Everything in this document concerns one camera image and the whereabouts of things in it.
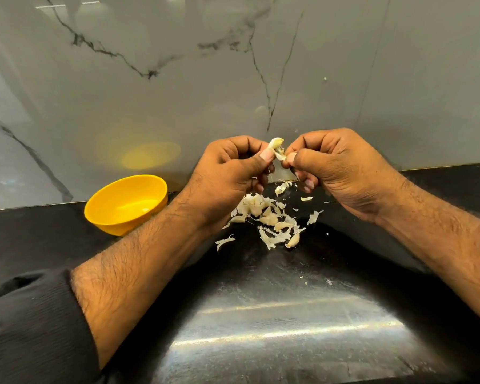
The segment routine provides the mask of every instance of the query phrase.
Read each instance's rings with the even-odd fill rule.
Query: person
[[[286,151],[305,192],[321,186],[384,227],[480,316],[480,219],[406,180],[349,129],[301,135]],[[192,251],[243,196],[261,193],[274,152],[249,136],[210,143],[158,215],[73,270],[0,287],[0,383],[92,382]]]

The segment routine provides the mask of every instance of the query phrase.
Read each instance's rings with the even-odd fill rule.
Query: fingernail
[[[274,150],[272,148],[265,148],[259,155],[264,161],[271,162],[274,160]]]
[[[286,155],[286,162],[288,164],[292,164],[293,165],[293,159],[295,159],[295,155],[297,154],[297,152],[292,152],[291,154],[288,154]]]

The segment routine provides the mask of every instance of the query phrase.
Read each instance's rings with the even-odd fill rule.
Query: black countertop
[[[480,217],[480,164],[404,174]],[[249,224],[221,232],[237,240],[180,271],[105,369],[109,382],[480,380],[471,310],[385,232],[323,192],[302,195],[282,196],[301,225],[324,212],[297,247],[268,251]],[[84,205],[0,210],[0,282],[72,267],[113,242]]]

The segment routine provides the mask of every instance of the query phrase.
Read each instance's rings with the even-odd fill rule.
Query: bowl
[[[155,175],[126,177],[98,190],[85,205],[85,218],[103,232],[121,236],[167,205],[167,183]]]

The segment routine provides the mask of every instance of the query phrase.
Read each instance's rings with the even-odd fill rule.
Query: bowl rim
[[[160,202],[158,202],[155,206],[153,206],[151,209],[149,209],[146,213],[144,214],[141,214],[140,216],[138,217],[135,217],[135,218],[131,218],[131,219],[126,219],[124,221],[121,221],[121,222],[114,222],[114,223],[102,223],[102,222],[97,222],[95,219],[91,219],[88,215],[88,206],[89,206],[89,202],[93,200],[94,197],[96,197],[99,193],[103,192],[106,188],[108,187],[111,187],[113,185],[115,185],[116,183],[118,182],[121,182],[121,181],[125,181],[125,180],[128,180],[130,178],[135,178],[135,177],[152,177],[152,178],[157,178],[159,179],[160,181],[162,181],[163,185],[164,185],[164,196],[162,197],[162,199],[160,200]],[[120,224],[124,224],[124,223],[127,223],[127,222],[131,222],[131,221],[134,221],[136,220],[137,218],[141,218],[142,216],[146,215],[147,213],[149,213],[150,211],[152,211],[155,207],[157,207],[158,205],[160,205],[160,203],[165,199],[165,197],[167,196],[167,183],[165,180],[163,180],[162,178],[160,178],[159,176],[156,176],[156,175],[151,175],[151,174],[138,174],[138,175],[130,175],[128,177],[124,177],[124,178],[121,178],[121,179],[118,179],[116,181],[113,181],[111,183],[109,183],[107,186],[103,186],[102,188],[100,188],[98,191],[96,191],[88,200],[87,202],[85,203],[85,207],[83,209],[83,214],[85,216],[85,219],[88,220],[90,223],[94,224],[94,225],[102,225],[102,226],[115,226],[115,225],[120,225]]]

